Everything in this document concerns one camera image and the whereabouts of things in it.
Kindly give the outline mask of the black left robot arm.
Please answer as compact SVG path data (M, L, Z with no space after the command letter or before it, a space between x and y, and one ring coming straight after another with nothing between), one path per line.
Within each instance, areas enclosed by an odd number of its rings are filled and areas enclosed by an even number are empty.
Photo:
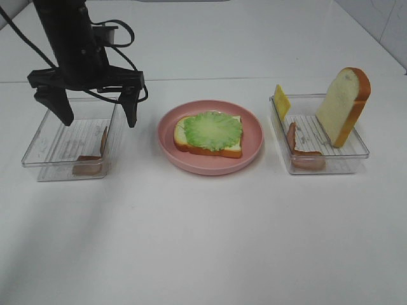
M34 70L27 79L36 89L34 98L66 126L74 119L66 91L118 92L115 103L125 111L129 127L137 121L137 105L145 89L144 74L115 67L105 48L114 45L107 27L92 24L84 1L35 1L34 7L58 65Z

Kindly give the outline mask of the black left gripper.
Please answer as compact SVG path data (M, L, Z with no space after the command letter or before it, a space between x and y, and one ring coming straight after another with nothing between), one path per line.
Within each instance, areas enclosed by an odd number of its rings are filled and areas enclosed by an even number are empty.
M34 98L65 125L74 114L66 91L121 92L121 104L130 128L137 122L137 104L144 76L120 49L134 42L133 30L121 20L93 23L87 12L39 12L58 65L33 70L28 80L36 88ZM118 26L114 44L103 45L94 35L93 25Z

